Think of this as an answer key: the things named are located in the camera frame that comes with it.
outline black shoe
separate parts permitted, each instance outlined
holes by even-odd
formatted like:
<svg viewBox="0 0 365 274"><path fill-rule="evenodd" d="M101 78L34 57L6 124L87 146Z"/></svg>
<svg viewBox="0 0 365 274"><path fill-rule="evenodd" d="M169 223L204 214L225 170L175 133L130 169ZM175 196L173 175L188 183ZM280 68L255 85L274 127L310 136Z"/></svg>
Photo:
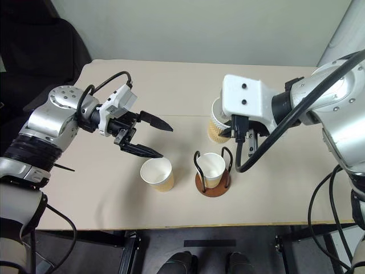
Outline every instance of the black shoe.
<svg viewBox="0 0 365 274"><path fill-rule="evenodd" d="M157 274L196 274L197 270L198 257L185 251L172 255Z"/></svg>
<svg viewBox="0 0 365 274"><path fill-rule="evenodd" d="M227 255L226 274L255 274L255 269L249 259L240 252Z"/></svg>

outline white wall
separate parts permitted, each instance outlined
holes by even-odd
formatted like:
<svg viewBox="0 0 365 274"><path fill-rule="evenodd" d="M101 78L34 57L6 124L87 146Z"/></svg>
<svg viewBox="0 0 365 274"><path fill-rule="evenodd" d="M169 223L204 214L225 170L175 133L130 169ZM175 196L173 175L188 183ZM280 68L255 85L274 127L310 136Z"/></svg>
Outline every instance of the white wall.
<svg viewBox="0 0 365 274"><path fill-rule="evenodd" d="M315 66L350 0L52 0L94 59Z"/></svg>

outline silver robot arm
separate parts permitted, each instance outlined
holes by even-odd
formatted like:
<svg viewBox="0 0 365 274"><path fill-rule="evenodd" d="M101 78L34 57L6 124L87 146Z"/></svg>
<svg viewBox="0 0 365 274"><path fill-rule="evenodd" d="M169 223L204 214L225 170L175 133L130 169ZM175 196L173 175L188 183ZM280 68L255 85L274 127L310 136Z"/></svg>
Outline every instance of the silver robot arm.
<svg viewBox="0 0 365 274"><path fill-rule="evenodd" d="M362 50L333 61L315 70L310 77L287 82L281 94L259 80L226 75L218 99L221 104L212 107L212 119L215 124L226 127L220 136L234 137L238 143L238 172L252 167L288 128L300 123L321 123L323 141L350 178L352 216L365 230L364 59L365 50ZM258 135L268 136L260 146ZM241 165L246 138L249 159ZM364 259L365 241L362 240L352 266Z"/></svg>
<svg viewBox="0 0 365 274"><path fill-rule="evenodd" d="M47 196L39 189L50 180L53 166L62 167L55 162L76 137L79 127L112 135L122 151L141 157L162 157L149 147L130 143L136 132L135 124L145 121L161 130L172 131L172 128L145 111L130 112L137 99L131 91L131 80L100 104L92 95L108 81L96 89L90 85L86 91L74 86L51 90L47 102L34 110L0 158L1 273L25 270L26 250L21 238L37 227L47 206Z"/></svg>
<svg viewBox="0 0 365 274"><path fill-rule="evenodd" d="M235 137L236 142L242 144L246 134L253 133L248 134L248 139L252 148L250 154L254 156L260 149L257 146L257 136L270 137L275 133L286 116L345 62L346 60L340 59L318 68L310 77L294 79L286 83L286 91L281 94L266 87L260 80L226 75L220 97L221 108L216 109L212 115L220 121L228 121L226 130L220 135ZM323 140L349 174L353 189L365 200L365 183L356 185L356 181L365 178L365 149L362 149L365 148L364 68L364 60L354 65L334 85L324 90L288 127L300 123L321 123ZM242 168L236 161L236 169L244 172L248 168Z"/></svg>

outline paper cup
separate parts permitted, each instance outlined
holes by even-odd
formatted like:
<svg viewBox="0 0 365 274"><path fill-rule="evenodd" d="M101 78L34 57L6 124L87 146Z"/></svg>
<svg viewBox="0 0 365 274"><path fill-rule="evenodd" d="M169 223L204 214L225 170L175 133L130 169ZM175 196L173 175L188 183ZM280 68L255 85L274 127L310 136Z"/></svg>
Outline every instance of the paper cup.
<svg viewBox="0 0 365 274"><path fill-rule="evenodd" d="M196 162L203 171L205 187L214 188L219 185L223 172L226 168L224 159L215 153L205 153L201 155Z"/></svg>
<svg viewBox="0 0 365 274"><path fill-rule="evenodd" d="M217 98L214 100L212 104L212 111L210 113L210 120L208 126L208 137L210 140L216 143L225 143L230 138L220 137L219 133L221 133L229 126L225 125L224 123L227 122L227 119L222 117L222 100L221 98Z"/></svg>
<svg viewBox="0 0 365 274"><path fill-rule="evenodd" d="M165 157L147 160L140 173L142 179L158 191L167 192L173 187L172 166Z"/></svg>

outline metal bracket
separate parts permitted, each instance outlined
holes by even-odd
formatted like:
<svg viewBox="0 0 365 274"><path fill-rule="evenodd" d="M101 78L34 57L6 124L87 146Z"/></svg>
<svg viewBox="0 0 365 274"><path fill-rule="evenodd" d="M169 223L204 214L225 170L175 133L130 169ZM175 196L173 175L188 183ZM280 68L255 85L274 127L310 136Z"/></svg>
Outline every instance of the metal bracket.
<svg viewBox="0 0 365 274"><path fill-rule="evenodd" d="M114 143L119 145L120 142L124 139L126 134L127 134L126 130L120 130L119 133L115 136Z"/></svg>
<svg viewBox="0 0 365 274"><path fill-rule="evenodd" d="M232 169L232 164L233 164L233 155L232 155L232 152L230 152L230 150L227 147L223 147L222 152L221 152L222 158L224 156L224 151L227 151L229 154L230 160L229 160L229 166L228 166L228 173L230 173L230 170ZM227 180L227 182L225 184L225 188L228 188L229 184L230 184L230 179Z"/></svg>
<svg viewBox="0 0 365 274"><path fill-rule="evenodd" d="M194 154L194 165L196 166L196 168L198 169L200 176L201 176L201 183L202 183L202 189L203 192L205 192L205 182L204 182L204 173L203 170L201 170L200 166L198 165L197 159L200 157L200 151L197 150Z"/></svg>
<svg viewBox="0 0 365 274"><path fill-rule="evenodd" d="M258 148L257 132L254 129L249 130L249 157L251 157Z"/></svg>

